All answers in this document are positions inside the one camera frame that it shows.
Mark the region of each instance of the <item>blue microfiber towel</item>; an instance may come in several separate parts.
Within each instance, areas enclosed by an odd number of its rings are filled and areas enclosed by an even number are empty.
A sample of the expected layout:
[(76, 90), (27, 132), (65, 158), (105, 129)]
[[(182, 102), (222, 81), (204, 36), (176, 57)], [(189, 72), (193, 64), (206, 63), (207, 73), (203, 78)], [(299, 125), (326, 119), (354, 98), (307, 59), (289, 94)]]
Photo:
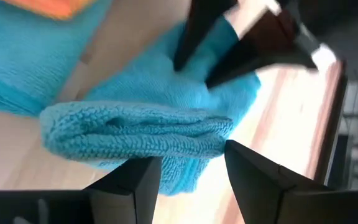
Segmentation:
[(130, 158), (163, 156), (160, 193), (192, 192), (211, 158), (220, 156), (254, 102), (255, 73), (207, 89), (204, 80), (238, 37), (217, 21), (194, 56), (174, 72), (183, 24), (163, 35), (85, 101), (60, 103), (40, 115), (46, 148), (67, 159), (113, 170)]
[(50, 105), (110, 3), (98, 0), (63, 22), (0, 1), (0, 110), (36, 116)]

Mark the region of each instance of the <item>towel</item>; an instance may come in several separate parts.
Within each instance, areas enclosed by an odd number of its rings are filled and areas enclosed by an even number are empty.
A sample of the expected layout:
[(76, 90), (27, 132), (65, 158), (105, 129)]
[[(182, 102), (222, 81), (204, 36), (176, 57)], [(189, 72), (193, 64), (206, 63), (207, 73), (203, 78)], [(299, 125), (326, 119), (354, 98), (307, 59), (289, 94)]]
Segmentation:
[(3, 0), (52, 19), (71, 19), (94, 0)]
[(50, 105), (110, 3), (57, 22), (0, 1), (0, 110), (37, 116)]
[(205, 79), (238, 37), (220, 18), (186, 67), (173, 55), (183, 23), (161, 36), (123, 71), (81, 102), (51, 106), (40, 115), (45, 147), (67, 159), (113, 170), (127, 159), (162, 156), (159, 192), (192, 192), (209, 160), (257, 97), (250, 73), (213, 89)]

